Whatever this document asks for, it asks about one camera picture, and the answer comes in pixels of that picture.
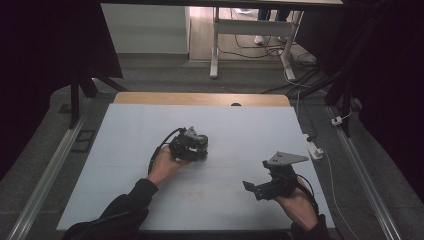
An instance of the aluminum rail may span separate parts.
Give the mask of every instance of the aluminum rail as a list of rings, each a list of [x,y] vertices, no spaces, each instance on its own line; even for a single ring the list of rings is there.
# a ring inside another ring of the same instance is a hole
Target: aluminum rail
[[[93,99],[86,98],[82,102],[81,116],[79,120],[75,124],[75,127],[73,129],[68,129],[63,136],[62,141],[60,142],[56,152],[50,160],[49,165],[46,167],[46,170],[44,170],[40,181],[32,192],[31,197],[27,201],[24,209],[21,212],[21,215],[13,226],[12,231],[9,233],[9,236],[7,237],[8,240],[26,238],[32,224],[35,221],[35,218],[37,217],[38,212],[40,211],[51,187],[53,186],[54,181],[56,180],[60,169],[62,168],[63,163],[65,162],[66,157],[68,156],[72,144],[78,136],[78,132],[80,131],[87,118],[88,110],[93,101]]]
[[[331,111],[330,107],[327,107],[328,115],[331,118],[336,117]],[[390,212],[388,211],[386,204],[381,199],[378,191],[370,178],[370,175],[358,153],[356,150],[355,144],[352,142],[351,138],[348,138],[341,127],[337,127],[337,134],[339,135],[340,141],[346,153],[349,156],[349,160],[356,172],[356,175],[359,178],[359,182],[362,185],[362,188],[365,192],[365,195],[368,198],[368,201],[371,207],[375,211],[375,215],[380,222],[381,228],[386,235],[387,239],[390,240],[400,240],[402,239],[399,231],[397,230],[396,224],[393,221]]]

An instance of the white table surface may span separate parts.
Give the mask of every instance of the white table surface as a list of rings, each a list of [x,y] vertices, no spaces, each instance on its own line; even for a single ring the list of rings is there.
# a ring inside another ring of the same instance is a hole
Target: white table surface
[[[97,219],[115,197],[147,176],[150,157],[164,138],[190,126],[209,137],[208,159],[191,163],[159,187],[140,229],[290,229],[281,207],[257,201],[242,181],[269,182],[262,160],[277,151],[309,156],[292,107],[141,104],[109,106],[57,229]],[[311,182],[320,213],[334,228],[312,162],[293,167]]]

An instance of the wall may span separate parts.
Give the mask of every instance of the wall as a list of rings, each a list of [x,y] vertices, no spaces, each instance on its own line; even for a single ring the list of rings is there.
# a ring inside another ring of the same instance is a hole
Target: wall
[[[189,52],[189,7],[102,4],[117,53]]]

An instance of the power strip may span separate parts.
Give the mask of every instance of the power strip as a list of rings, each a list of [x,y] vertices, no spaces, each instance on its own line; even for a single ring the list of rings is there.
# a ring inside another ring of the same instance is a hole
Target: power strip
[[[321,148],[317,148],[315,146],[315,143],[312,141],[308,141],[309,135],[308,134],[303,134],[303,136],[305,137],[306,140],[306,146],[308,148],[309,154],[311,155],[313,160],[319,160],[322,158],[322,154],[324,153],[324,151]]]

